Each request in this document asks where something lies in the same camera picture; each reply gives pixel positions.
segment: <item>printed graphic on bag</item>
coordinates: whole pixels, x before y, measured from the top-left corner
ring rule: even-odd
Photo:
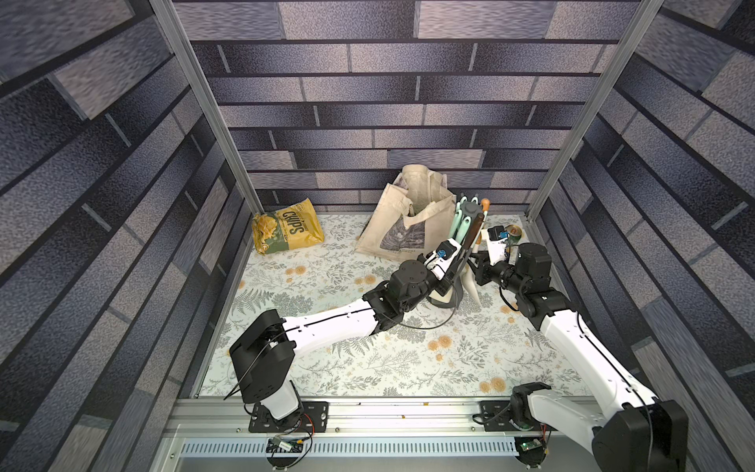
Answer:
[[[406,229],[404,217],[400,217],[385,233],[380,247],[388,251],[398,251],[401,248],[424,248],[424,221]]]
[[[251,229],[254,248],[262,255],[306,248],[325,240],[309,199],[282,210],[255,215]]]

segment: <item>chip bag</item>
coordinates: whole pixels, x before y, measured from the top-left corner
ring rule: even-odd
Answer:
[[[310,199],[282,210],[256,214],[251,231],[254,248],[262,255],[306,248],[325,241]]]

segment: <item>black cable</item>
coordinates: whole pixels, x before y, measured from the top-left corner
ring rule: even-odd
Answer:
[[[504,301],[507,307],[509,307],[513,311],[516,311],[516,312],[519,311],[516,308],[512,307],[511,304],[509,304],[509,301],[506,299],[506,297],[504,297],[504,288],[501,287],[500,285],[498,286],[498,294],[501,296],[501,300]]]
[[[290,433],[291,433],[292,431],[296,431],[296,430],[297,430],[297,429],[298,429],[298,428],[299,428],[299,427],[300,427],[300,426],[302,425],[302,421],[303,421],[303,419],[302,419],[302,415],[300,415],[300,416],[299,416],[299,422],[297,423],[297,426],[296,426],[296,427],[295,427],[294,429],[292,429],[291,431],[289,431],[289,432],[287,432],[287,433],[276,434],[276,436],[277,436],[277,437],[280,437],[280,436],[283,436],[283,435],[285,435],[285,434],[290,434]],[[305,457],[307,456],[307,454],[309,454],[309,453],[310,453],[310,451],[312,450],[312,446],[313,446],[313,443],[314,443],[314,441],[313,441],[313,439],[312,439],[313,435],[312,435],[312,433],[310,433],[309,431],[307,431],[307,428],[306,428],[306,427],[304,428],[304,432],[305,432],[305,433],[307,433],[307,436],[309,436],[309,437],[305,438],[304,440],[302,440],[302,446],[301,446],[301,450],[302,450],[302,451],[304,451],[304,454],[302,454],[302,455],[300,455],[299,457],[297,457],[297,458],[296,458],[296,460],[295,460],[295,461],[293,461],[292,463],[290,463],[289,465],[285,465],[285,466],[282,466],[282,467],[281,467],[281,466],[275,465],[275,464],[274,464],[274,463],[273,463],[273,462],[272,462],[272,461],[270,460],[270,459],[272,459],[273,457],[275,457],[275,455],[276,455],[276,450],[277,450],[277,449],[278,449],[278,448],[279,448],[280,446],[276,446],[276,448],[275,448],[275,449],[273,449],[273,451],[272,451],[272,452],[270,453],[270,457],[267,457],[267,456],[265,456],[265,459],[267,459],[267,462],[268,462],[268,464],[272,465],[272,466],[273,466],[273,468],[274,468],[274,470],[285,470],[285,469],[287,469],[287,468],[293,467],[293,466],[295,466],[296,464],[298,464],[299,462],[301,462],[301,461],[302,461],[302,460],[303,460],[303,459],[304,459],[304,458],[305,458]],[[309,441],[310,441],[310,447],[309,447],[309,448],[307,448],[307,450],[305,451],[305,450],[304,450],[304,441],[307,441],[307,440],[309,440]]]
[[[333,315],[333,316],[329,316],[328,318],[325,318],[325,319],[319,319],[319,320],[317,320],[317,321],[313,321],[313,322],[311,322],[311,323],[307,323],[306,325],[302,325],[302,326],[303,326],[304,328],[306,328],[307,326],[316,325],[317,323],[321,323],[321,322],[324,322],[324,321],[328,321],[329,319],[333,319],[333,318],[339,318],[339,317],[341,317],[341,316],[353,315],[353,314],[355,314],[355,313],[360,313],[360,312],[362,312],[362,311],[367,311],[367,310],[371,310],[371,308],[362,308],[361,310],[357,310],[357,311],[350,311],[349,313],[341,313],[340,315]]]
[[[579,313],[577,313],[577,327],[579,328],[579,331],[584,335],[584,330],[582,329],[582,325],[579,323]],[[640,396],[637,390],[634,387],[632,387],[632,384],[630,384],[629,381],[621,374],[621,372],[619,372],[616,366],[614,366],[613,362],[611,362],[609,358],[603,353],[603,351],[598,349],[595,343],[593,343],[592,340],[590,340],[590,336],[585,335],[584,338],[587,339],[587,341],[593,345],[595,350],[598,351],[601,356],[603,356],[603,359],[605,359],[606,362],[609,364],[609,366],[611,366],[616,371],[619,377],[621,377],[621,380],[623,380],[624,383],[629,386],[629,388],[634,392],[635,395],[637,395],[637,398],[645,407],[645,413],[648,416],[648,426],[650,427],[650,445],[648,447],[648,470],[650,470],[650,455],[653,450],[653,420],[650,418],[650,408],[648,408],[648,404],[645,403],[645,400],[643,400],[643,398]]]
[[[547,458],[548,458],[548,455],[550,454],[550,452],[548,451],[548,443],[550,442],[550,434],[551,434],[552,432],[553,432],[553,430],[549,430],[549,431],[548,431],[548,437],[544,439],[544,444],[543,444],[543,447],[544,447],[544,451],[545,451],[545,454],[543,455],[543,460],[542,460],[541,464],[542,464],[543,462],[545,462],[545,459],[547,459]]]
[[[273,339],[269,340],[269,341],[267,342],[267,344],[270,344],[270,343],[272,343],[272,342],[273,342],[273,341],[275,341],[276,339],[278,339],[278,338],[280,338],[281,336],[283,336],[283,335],[284,335],[285,333],[287,333],[287,332],[289,332],[289,331],[293,331],[294,329],[298,329],[298,328],[299,328],[299,327],[297,326],[296,328],[287,329],[287,330],[285,330],[285,331],[283,331],[283,332],[280,332],[280,333],[278,333],[278,334],[277,334],[277,335],[276,335],[275,337],[273,337]],[[255,357],[255,358],[254,358],[254,360],[253,360],[253,361],[251,361],[251,362],[249,363],[249,367],[248,367],[248,368],[246,369],[246,372],[244,372],[244,375],[242,375],[242,376],[241,376],[241,377],[239,378],[239,381],[238,381],[238,382],[236,382],[236,385],[234,385],[234,386],[233,386],[233,388],[231,389],[230,393],[228,393],[228,394],[227,394],[227,395],[226,395],[226,396],[225,396],[225,397],[223,398],[223,401],[224,401],[224,400],[228,400],[228,397],[229,397],[229,396],[232,396],[232,395],[233,395],[234,393],[238,393],[238,392],[240,392],[240,391],[241,391],[241,388],[239,388],[239,389],[237,390],[237,389],[236,389],[236,387],[238,387],[239,385],[241,385],[241,381],[242,381],[242,380],[244,379],[244,377],[246,377],[246,375],[247,375],[247,374],[248,374],[248,373],[249,373],[249,372],[251,371],[251,367],[252,367],[252,366],[254,365],[254,363],[255,363],[255,362],[257,362],[257,359],[259,359],[259,358],[260,358],[260,356],[262,355],[262,353],[263,353],[263,352],[265,352],[265,347],[264,347],[264,346],[262,347],[262,349],[260,349],[260,352],[259,352],[259,353],[257,353],[257,357]]]
[[[433,326],[432,328],[421,328],[421,327],[419,327],[419,326],[409,326],[409,325],[405,325],[405,324],[404,324],[404,323],[402,323],[402,322],[393,321],[393,320],[392,320],[392,319],[390,318],[390,316],[388,316],[388,315],[387,315],[387,314],[385,314],[385,313],[379,313],[379,312],[376,312],[376,313],[377,313],[377,314],[379,314],[379,315],[385,316],[385,317],[386,317],[386,319],[389,319],[390,321],[394,322],[394,323],[395,323],[395,324],[397,324],[397,325],[403,326],[404,328],[409,328],[409,329],[422,329],[422,330],[428,330],[428,329],[438,329],[438,328],[440,328],[441,326],[445,325],[445,324],[446,324],[447,322],[451,321],[451,318],[453,318],[453,317],[454,317],[454,314],[456,313],[456,309],[457,309],[457,308],[459,308],[459,303],[458,303],[458,302],[456,303],[456,306],[454,307],[454,310],[453,310],[453,311],[451,312],[451,315],[450,315],[450,316],[449,316],[448,318],[446,318],[444,322],[440,323],[440,324],[439,324],[438,326]]]
[[[485,412],[475,413],[474,415],[472,415],[472,421],[474,421],[477,424],[489,423],[489,422],[495,420],[496,418],[499,418],[505,412],[509,411],[509,407],[510,406],[511,406],[511,403],[509,403],[508,405],[506,405],[506,408],[502,409],[501,411],[499,411],[498,413],[496,413],[494,416],[491,416],[490,418],[485,419],[484,421],[477,421],[477,420],[478,420],[478,418],[480,418],[480,419],[484,418],[485,417]]]
[[[643,403],[643,406],[645,407],[645,413],[648,415],[648,425],[650,426],[650,446],[648,447],[648,470],[650,470],[650,454],[653,451],[653,420],[650,418],[650,409],[648,408],[647,403],[645,403],[645,400],[637,393],[637,390],[632,389],[635,395],[637,395],[637,398],[639,398],[639,401]]]

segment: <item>vent grille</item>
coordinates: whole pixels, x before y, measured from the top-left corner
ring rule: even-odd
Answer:
[[[187,440],[182,457],[264,457],[267,438]],[[276,457],[296,457],[280,449]],[[460,457],[519,455],[512,437],[315,438],[307,457]]]

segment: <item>floral tablecloth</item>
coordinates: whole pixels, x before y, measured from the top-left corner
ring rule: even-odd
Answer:
[[[259,313],[304,316],[343,306],[388,279],[399,263],[354,252],[366,214],[321,214],[325,242],[261,256],[253,251],[221,329],[201,389],[224,396],[236,382],[228,348]],[[488,226],[518,224],[518,215],[491,215]],[[303,396],[508,396],[542,381],[565,395],[590,395],[577,372],[490,283],[478,287],[482,306],[464,294],[442,328],[396,326],[368,338],[337,342],[294,360],[291,376]],[[513,296],[508,298],[513,304]],[[451,313],[421,303],[404,323],[439,324]]]

